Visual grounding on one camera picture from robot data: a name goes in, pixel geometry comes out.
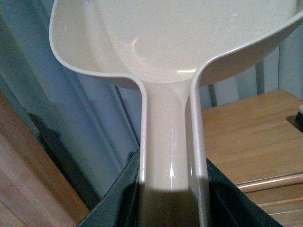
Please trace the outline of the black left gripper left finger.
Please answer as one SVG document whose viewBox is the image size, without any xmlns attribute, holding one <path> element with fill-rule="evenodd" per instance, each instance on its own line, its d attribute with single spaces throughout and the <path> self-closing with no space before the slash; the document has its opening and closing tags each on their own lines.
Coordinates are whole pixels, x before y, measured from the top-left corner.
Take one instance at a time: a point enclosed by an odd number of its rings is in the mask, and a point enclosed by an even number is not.
<svg viewBox="0 0 303 227">
<path fill-rule="evenodd" d="M 140 151 L 137 150 L 81 227 L 135 227 L 139 186 Z"/>
</svg>

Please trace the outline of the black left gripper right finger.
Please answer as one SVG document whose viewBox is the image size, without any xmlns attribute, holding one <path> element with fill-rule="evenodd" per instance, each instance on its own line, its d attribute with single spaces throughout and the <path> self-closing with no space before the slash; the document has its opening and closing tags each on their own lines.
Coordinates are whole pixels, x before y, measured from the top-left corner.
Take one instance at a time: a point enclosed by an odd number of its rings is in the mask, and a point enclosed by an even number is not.
<svg viewBox="0 0 303 227">
<path fill-rule="evenodd" d="M 252 202 L 209 159 L 211 224 L 213 227 L 280 227 Z"/>
</svg>

